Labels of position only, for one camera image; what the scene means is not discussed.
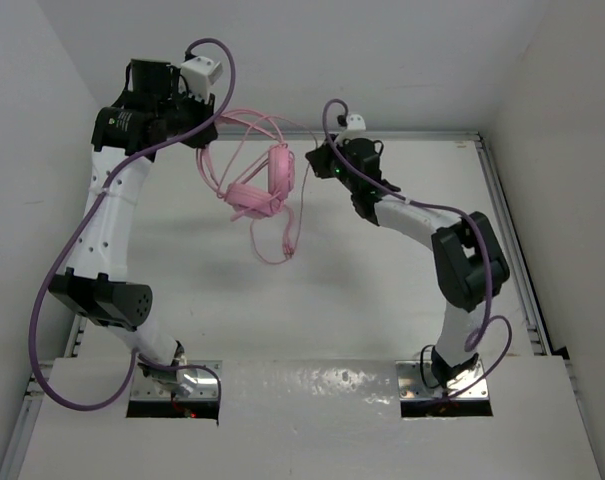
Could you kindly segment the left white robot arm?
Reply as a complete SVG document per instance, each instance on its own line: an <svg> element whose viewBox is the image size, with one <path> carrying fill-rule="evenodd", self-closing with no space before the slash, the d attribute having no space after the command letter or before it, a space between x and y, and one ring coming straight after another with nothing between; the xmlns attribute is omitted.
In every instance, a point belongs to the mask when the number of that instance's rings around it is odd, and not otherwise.
<svg viewBox="0 0 605 480"><path fill-rule="evenodd" d="M155 364L170 366L180 345L152 317L149 286L128 281L134 211L155 160L150 147L175 138L191 148L217 137L213 124L185 140L184 133L214 113L211 88L220 62L196 56L180 66L133 60L117 100L97 115L91 138L92 177L85 218L64 271L49 292L75 314L117 336Z"/></svg>

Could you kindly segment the pink wired headphones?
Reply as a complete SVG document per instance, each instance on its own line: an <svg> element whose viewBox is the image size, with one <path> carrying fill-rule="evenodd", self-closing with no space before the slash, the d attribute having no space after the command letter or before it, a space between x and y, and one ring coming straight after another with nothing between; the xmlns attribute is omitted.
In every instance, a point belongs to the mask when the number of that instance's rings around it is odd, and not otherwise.
<svg viewBox="0 0 605 480"><path fill-rule="evenodd" d="M217 125L238 125L244 128L244 134L222 174L218 176L215 172L209 147L198 149L195 154L195 164L201 179L217 199L233 209L231 219L250 220L251 249L257 259L266 265L281 265L290 261L298 249L302 230L304 208L294 211L287 204L289 196L295 190L297 160L280 127L282 122L299 128L313 139L315 145L320 144L316 134L304 124L280 115L236 108L226 111L215 121ZM267 137L271 144L235 179L228 181L226 177L252 133ZM281 236L282 257L278 260L269 259L257 247L254 225L282 213L287 215Z"/></svg>

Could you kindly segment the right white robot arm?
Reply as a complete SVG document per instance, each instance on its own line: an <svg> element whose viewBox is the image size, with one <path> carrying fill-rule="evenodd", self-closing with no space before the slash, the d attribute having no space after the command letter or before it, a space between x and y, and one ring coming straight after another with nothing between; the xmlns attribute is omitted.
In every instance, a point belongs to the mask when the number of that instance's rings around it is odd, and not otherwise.
<svg viewBox="0 0 605 480"><path fill-rule="evenodd" d="M362 219L432 252L446 308L440 336L431 349L431 372L437 385L445 388L475 366L492 301L509 280L510 269L486 215L406 198L382 176L383 150L379 140L339 142L331 135L305 158L316 177L336 179L349 191Z"/></svg>

